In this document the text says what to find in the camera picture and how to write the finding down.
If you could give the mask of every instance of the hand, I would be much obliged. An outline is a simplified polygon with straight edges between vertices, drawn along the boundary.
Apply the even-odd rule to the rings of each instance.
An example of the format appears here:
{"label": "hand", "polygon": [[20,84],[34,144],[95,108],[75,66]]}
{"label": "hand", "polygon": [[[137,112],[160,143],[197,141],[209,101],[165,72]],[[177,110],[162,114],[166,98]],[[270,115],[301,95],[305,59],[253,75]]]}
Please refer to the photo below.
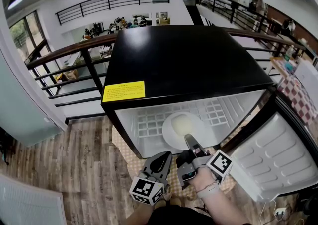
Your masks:
{"label": "hand", "polygon": [[208,167],[200,167],[195,178],[190,180],[189,183],[194,186],[196,192],[199,192],[215,183],[215,178]]}

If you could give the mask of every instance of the white marker cube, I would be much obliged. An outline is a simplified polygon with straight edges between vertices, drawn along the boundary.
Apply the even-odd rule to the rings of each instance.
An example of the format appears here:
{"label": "white marker cube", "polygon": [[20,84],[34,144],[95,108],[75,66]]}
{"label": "white marker cube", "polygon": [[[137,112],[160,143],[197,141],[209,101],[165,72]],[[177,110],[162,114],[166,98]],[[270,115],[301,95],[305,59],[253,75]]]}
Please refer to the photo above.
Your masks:
{"label": "white marker cube", "polygon": [[229,174],[233,162],[224,152],[217,150],[211,159],[208,160],[207,166],[216,174],[222,177],[221,183]]}
{"label": "white marker cube", "polygon": [[129,193],[134,200],[153,206],[164,193],[164,184],[135,176]]}

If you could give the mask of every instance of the fluorescent light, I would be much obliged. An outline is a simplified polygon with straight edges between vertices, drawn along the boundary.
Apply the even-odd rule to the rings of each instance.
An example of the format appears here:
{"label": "fluorescent light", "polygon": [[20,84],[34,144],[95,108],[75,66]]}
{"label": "fluorescent light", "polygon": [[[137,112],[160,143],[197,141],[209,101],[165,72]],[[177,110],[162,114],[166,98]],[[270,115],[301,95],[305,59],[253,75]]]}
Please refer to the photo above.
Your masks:
{"label": "fluorescent light", "polygon": [[22,1],[23,0],[10,0],[8,9],[12,9],[12,8],[16,7]]}

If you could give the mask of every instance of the power outlet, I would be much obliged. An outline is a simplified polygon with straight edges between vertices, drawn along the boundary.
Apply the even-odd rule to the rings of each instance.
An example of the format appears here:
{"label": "power outlet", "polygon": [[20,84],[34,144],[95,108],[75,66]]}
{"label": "power outlet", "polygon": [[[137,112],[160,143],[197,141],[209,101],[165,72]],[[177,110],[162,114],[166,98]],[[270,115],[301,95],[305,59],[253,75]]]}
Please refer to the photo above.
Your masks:
{"label": "power outlet", "polygon": [[286,212],[286,208],[276,208],[274,214],[277,215],[283,215]]}

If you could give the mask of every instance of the refrigerator top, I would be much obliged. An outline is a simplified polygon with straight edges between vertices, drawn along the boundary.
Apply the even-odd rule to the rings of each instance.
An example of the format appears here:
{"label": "refrigerator top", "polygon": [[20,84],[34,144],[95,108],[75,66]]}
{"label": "refrigerator top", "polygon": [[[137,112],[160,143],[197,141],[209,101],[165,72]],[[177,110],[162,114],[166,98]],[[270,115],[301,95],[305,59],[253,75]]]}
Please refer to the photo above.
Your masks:
{"label": "refrigerator top", "polygon": [[105,86],[138,81],[145,83],[145,98],[103,104],[114,109],[118,102],[126,103],[122,108],[164,104],[261,90],[273,84],[222,28],[192,25],[119,32]]}

